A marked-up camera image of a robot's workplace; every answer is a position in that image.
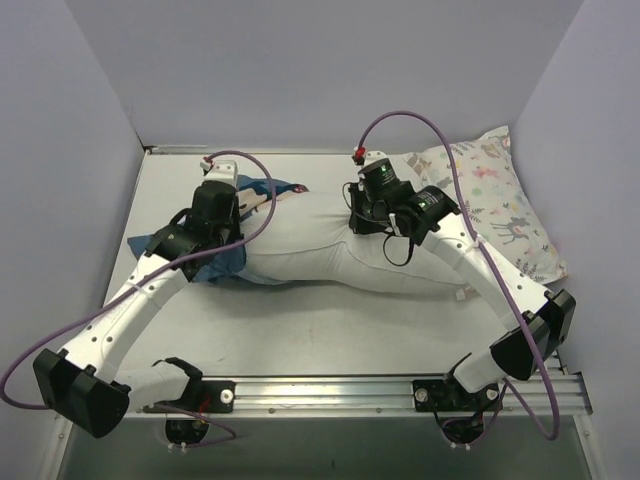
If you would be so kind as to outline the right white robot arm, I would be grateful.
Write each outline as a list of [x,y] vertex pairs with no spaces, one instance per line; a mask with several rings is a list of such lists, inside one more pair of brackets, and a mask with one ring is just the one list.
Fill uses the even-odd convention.
[[361,168],[348,191],[355,220],[404,237],[443,260],[487,302],[506,330],[452,368],[452,378],[443,385],[450,406],[467,408],[480,390],[506,376],[529,379],[537,368],[535,358],[549,358],[566,339],[575,298],[566,290],[548,290],[491,244],[472,238],[458,204],[442,190],[414,190],[383,158]]

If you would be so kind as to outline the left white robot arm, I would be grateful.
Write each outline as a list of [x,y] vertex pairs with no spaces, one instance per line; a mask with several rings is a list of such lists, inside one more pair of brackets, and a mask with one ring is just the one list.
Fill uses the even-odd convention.
[[196,408],[204,394],[203,374],[188,362],[170,357],[130,371],[120,365],[156,314],[205,266],[201,253],[241,237],[236,186],[204,181],[191,206],[152,236],[117,293],[121,303],[59,351],[44,349],[36,356],[33,369],[45,405],[95,438],[113,431],[129,411],[160,402],[180,411]]

